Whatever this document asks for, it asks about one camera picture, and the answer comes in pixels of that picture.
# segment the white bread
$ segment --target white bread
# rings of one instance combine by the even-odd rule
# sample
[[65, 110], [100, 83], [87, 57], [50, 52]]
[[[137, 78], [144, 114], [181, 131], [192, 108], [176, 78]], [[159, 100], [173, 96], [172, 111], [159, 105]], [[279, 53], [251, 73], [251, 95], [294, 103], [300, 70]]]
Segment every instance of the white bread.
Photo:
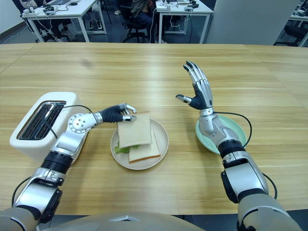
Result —
[[138, 144], [150, 144], [150, 113], [135, 114], [137, 119], [131, 122], [118, 122], [119, 147], [125, 148]]
[[151, 144], [140, 145], [138, 148], [130, 147], [128, 156], [128, 161], [130, 164], [149, 158], [160, 157], [160, 152], [158, 150], [156, 137], [153, 130], [151, 130], [151, 135]]

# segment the wall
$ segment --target wall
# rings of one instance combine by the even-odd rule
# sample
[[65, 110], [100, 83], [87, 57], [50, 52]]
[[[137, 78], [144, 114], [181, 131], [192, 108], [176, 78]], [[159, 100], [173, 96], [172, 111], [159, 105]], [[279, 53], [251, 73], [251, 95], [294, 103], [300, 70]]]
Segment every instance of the wall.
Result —
[[0, 0], [0, 34], [22, 22], [12, 0]]
[[217, 0], [206, 43], [273, 45], [299, 0]]

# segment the table leg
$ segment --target table leg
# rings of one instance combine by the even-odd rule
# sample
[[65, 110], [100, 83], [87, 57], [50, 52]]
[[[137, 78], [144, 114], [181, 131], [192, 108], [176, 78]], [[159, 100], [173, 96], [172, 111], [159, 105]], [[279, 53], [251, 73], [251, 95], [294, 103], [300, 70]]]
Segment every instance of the table leg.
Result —
[[158, 43], [162, 43], [162, 30], [163, 30], [163, 14], [159, 13], [159, 35]]
[[35, 25], [35, 23], [32, 21], [31, 18], [28, 18], [28, 22], [30, 23], [32, 29], [34, 30], [35, 35], [37, 36], [38, 40], [40, 42], [44, 42], [44, 39], [42, 38], [42, 36], [40, 35], [37, 26]]
[[301, 42], [299, 43], [299, 47], [303, 47], [305, 45], [305, 43], [308, 40], [308, 32], [306, 33], [305, 37], [301, 40]]
[[90, 42], [85, 25], [83, 24], [82, 17], [78, 17], [78, 21], [79, 21], [79, 24], [80, 24], [80, 27], [83, 33], [83, 37], [85, 37], [86, 42]]
[[209, 19], [210, 19], [210, 14], [207, 14], [206, 18], [205, 18], [205, 22], [204, 22], [204, 27], [203, 27], [202, 35], [201, 35], [200, 42], [199, 42], [200, 44], [204, 42], [204, 37], [205, 37], [206, 30], [207, 30]]
[[101, 10], [101, 5], [100, 5], [99, 0], [97, 0], [97, 4], [99, 5], [98, 10], [99, 10], [99, 12], [100, 12], [101, 22], [102, 22], [102, 25], [103, 25], [103, 31], [105, 32], [105, 34], [107, 34], [106, 27], [105, 27], [105, 22], [104, 22], [102, 10]]

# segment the laptop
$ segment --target laptop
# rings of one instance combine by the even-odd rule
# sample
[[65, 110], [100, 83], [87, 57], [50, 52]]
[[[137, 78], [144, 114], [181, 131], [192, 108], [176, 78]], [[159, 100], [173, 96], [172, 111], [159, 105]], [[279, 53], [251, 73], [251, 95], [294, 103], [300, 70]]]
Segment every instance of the laptop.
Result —
[[70, 0], [56, 0], [56, 1], [53, 1], [51, 2], [50, 4], [51, 5], [64, 5], [66, 4], [67, 2], [69, 2]]

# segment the black chair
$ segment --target black chair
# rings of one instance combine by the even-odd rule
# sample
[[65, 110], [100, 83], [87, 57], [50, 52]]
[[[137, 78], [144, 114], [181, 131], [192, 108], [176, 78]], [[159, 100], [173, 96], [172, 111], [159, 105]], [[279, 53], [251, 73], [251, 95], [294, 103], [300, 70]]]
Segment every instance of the black chair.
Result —
[[281, 45], [287, 45], [287, 46], [292, 46], [292, 47], [297, 47], [300, 41], [305, 37], [306, 33], [308, 33], [308, 29], [305, 29], [305, 22], [302, 23], [300, 27], [297, 26], [291, 26], [291, 25], [286, 25], [284, 27], [284, 31], [287, 35], [290, 35], [292, 37], [295, 37], [296, 40], [295, 42], [275, 42], [274, 46], [277, 44]]
[[143, 41], [144, 39], [147, 39], [148, 37], [145, 35], [145, 33], [139, 32], [139, 30], [145, 29], [146, 26], [134, 22], [134, 17], [130, 13], [131, 6], [120, 5], [120, 11], [124, 19], [123, 26], [125, 29], [129, 29], [126, 39], [124, 39], [123, 42], [126, 42], [131, 38], [137, 38], [138, 43], [140, 43], [139, 37], [141, 37]]

